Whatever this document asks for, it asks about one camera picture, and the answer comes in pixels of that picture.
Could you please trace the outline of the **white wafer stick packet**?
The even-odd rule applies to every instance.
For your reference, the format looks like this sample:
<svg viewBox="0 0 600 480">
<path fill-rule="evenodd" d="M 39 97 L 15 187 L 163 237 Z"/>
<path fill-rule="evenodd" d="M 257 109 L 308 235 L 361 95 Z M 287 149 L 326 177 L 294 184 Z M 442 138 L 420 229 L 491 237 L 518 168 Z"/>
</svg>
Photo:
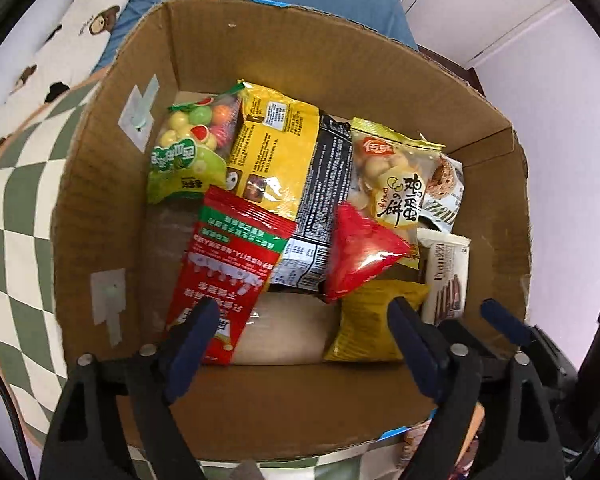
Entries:
<svg viewBox="0 0 600 480">
<path fill-rule="evenodd" d="M 418 241 L 426 249 L 425 284 L 428 296 L 422 304 L 422 320 L 438 325 L 461 318 L 465 311 L 469 249 L 464 236 L 419 228 Z"/>
</svg>

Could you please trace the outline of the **small yellow snack packet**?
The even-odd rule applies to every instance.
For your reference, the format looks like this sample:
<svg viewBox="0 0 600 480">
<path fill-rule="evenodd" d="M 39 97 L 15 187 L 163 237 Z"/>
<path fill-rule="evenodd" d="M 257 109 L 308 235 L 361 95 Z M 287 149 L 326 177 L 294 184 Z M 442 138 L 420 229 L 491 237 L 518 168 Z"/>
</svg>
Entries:
<svg viewBox="0 0 600 480">
<path fill-rule="evenodd" d="M 429 294 L 426 284 L 373 280 L 342 300 L 337 335 L 324 354 L 327 362 L 396 362 L 403 359 L 387 321 L 388 304 L 403 297 L 417 311 Z"/>
</svg>

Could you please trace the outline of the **tall red snack packet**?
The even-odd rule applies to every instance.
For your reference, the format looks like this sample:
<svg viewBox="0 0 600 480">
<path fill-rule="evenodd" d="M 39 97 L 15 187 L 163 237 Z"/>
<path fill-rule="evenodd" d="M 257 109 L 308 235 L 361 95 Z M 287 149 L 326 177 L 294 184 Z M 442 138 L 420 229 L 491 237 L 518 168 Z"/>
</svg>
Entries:
<svg viewBox="0 0 600 480">
<path fill-rule="evenodd" d="M 183 323 L 204 298 L 215 301 L 220 322 L 204 352 L 206 364 L 227 365 L 232 359 L 295 228 L 296 222 L 217 186 L 204 193 L 166 326 Z"/>
</svg>

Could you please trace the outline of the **small red snack packet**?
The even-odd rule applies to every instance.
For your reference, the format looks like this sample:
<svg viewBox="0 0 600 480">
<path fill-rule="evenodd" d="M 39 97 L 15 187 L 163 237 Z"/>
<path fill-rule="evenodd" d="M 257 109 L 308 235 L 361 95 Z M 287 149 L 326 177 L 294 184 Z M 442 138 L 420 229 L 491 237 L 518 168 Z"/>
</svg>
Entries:
<svg viewBox="0 0 600 480">
<path fill-rule="evenodd" d="M 344 202 L 335 210 L 324 299 L 347 296 L 408 255 L 412 245 L 403 237 L 362 216 Z"/>
</svg>

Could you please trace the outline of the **yellow egg biscuit packet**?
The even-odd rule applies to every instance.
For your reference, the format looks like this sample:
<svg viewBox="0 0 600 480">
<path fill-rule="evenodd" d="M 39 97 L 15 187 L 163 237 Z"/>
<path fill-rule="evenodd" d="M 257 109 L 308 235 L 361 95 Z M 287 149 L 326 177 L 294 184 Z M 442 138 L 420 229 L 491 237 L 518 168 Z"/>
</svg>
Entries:
<svg viewBox="0 0 600 480">
<path fill-rule="evenodd" d="M 371 120 L 351 120 L 352 190 L 349 202 L 366 217 L 410 245 L 401 266 L 419 268 L 418 220 L 426 186 L 443 146 L 422 136 L 412 139 Z"/>
</svg>

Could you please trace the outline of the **green fruit candy packet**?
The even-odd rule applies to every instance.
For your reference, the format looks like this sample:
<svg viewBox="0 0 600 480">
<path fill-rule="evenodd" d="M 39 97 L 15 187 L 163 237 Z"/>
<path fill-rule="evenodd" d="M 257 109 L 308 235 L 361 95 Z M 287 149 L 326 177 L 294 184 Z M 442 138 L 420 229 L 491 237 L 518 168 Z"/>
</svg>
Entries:
<svg viewBox="0 0 600 480">
<path fill-rule="evenodd" d="M 148 203 L 192 198 L 211 185 L 225 185 L 230 151 L 242 124 L 244 89 L 238 82 L 223 93 L 169 107 L 166 128 L 150 153 Z"/>
</svg>

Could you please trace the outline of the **yellow black chocolate bag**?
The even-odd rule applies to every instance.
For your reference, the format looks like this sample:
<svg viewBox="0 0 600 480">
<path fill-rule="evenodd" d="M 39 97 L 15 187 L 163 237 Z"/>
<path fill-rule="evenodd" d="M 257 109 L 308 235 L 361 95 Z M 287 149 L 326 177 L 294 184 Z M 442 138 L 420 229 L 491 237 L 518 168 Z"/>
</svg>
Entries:
<svg viewBox="0 0 600 480">
<path fill-rule="evenodd" d="M 245 83 L 242 128 L 228 159 L 226 188 L 296 222 L 272 271 L 272 289 L 323 291 L 332 220 L 349 193 L 352 153 L 348 122 L 276 90 Z"/>
</svg>

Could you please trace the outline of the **white cookie snack packet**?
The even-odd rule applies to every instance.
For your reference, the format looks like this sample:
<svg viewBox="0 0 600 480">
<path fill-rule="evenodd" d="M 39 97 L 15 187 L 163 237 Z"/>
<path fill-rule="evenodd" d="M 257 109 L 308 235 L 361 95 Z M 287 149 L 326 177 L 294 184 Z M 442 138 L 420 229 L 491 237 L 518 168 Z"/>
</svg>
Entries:
<svg viewBox="0 0 600 480">
<path fill-rule="evenodd" d="M 463 165 L 441 154 L 439 165 L 426 186 L 420 221 L 438 231 L 451 233 L 460 212 L 464 189 Z"/>
</svg>

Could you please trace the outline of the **green white checkered mat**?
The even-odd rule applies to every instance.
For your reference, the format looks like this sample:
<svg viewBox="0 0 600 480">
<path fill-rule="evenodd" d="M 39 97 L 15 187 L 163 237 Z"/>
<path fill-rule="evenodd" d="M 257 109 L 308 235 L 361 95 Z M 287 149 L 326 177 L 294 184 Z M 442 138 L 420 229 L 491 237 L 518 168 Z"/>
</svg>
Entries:
<svg viewBox="0 0 600 480">
<path fill-rule="evenodd" d="M 69 146 L 84 108 L 106 70 L 44 105 L 23 124 L 15 141 L 0 148 L 0 372 L 22 428 L 42 445 L 67 376 L 61 329 L 55 316 L 50 222 Z M 173 285 L 176 263 L 195 222 L 193 203 L 184 209 L 158 206 L 165 236 L 163 285 Z M 260 463 L 271 479 L 397 479 L 404 430 L 329 452 Z"/>
</svg>

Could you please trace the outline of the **bear print white blanket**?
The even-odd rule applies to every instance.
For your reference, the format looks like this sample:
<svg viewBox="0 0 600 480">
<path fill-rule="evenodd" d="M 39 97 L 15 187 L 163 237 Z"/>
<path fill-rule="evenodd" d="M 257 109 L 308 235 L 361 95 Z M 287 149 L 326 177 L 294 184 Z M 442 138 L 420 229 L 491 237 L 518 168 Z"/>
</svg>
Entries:
<svg viewBox="0 0 600 480">
<path fill-rule="evenodd" d="M 129 0 L 38 0 L 0 47 L 0 139 L 96 67 Z"/>
</svg>

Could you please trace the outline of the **white door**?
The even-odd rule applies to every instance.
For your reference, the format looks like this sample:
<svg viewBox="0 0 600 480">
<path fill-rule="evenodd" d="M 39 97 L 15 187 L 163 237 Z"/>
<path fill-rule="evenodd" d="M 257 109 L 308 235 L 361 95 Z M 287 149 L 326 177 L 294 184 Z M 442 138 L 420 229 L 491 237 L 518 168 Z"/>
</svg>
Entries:
<svg viewBox="0 0 600 480">
<path fill-rule="evenodd" d="M 403 0 L 416 42 L 471 68 L 566 0 Z"/>
</svg>

